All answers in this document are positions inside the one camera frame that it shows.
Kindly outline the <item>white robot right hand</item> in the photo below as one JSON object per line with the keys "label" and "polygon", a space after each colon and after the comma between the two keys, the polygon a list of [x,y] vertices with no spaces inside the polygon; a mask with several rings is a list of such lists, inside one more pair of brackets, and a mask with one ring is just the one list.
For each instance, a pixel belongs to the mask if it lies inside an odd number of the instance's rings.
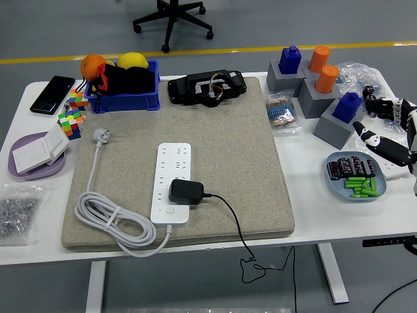
{"label": "white robot right hand", "polygon": [[375,154],[398,165],[409,168],[416,175],[416,105],[404,98],[375,98],[368,96],[364,101],[368,114],[380,119],[398,122],[407,133],[405,147],[386,137],[368,130],[356,121],[352,125],[366,146]]}

